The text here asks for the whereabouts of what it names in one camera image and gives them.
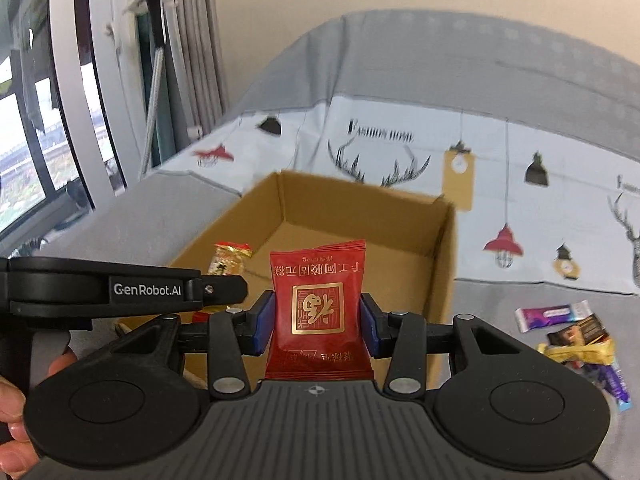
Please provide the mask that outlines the person's left hand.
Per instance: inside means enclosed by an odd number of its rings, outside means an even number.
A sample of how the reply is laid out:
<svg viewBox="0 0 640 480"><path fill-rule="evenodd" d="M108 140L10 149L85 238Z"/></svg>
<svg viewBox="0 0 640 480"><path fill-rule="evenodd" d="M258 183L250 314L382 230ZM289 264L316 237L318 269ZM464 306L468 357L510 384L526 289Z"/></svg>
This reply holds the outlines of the person's left hand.
<svg viewBox="0 0 640 480"><path fill-rule="evenodd" d="M25 429L25 402L24 393L2 377L1 421L8 426L10 438L1 445L1 472L12 479L24 476L39 460Z"/></svg>

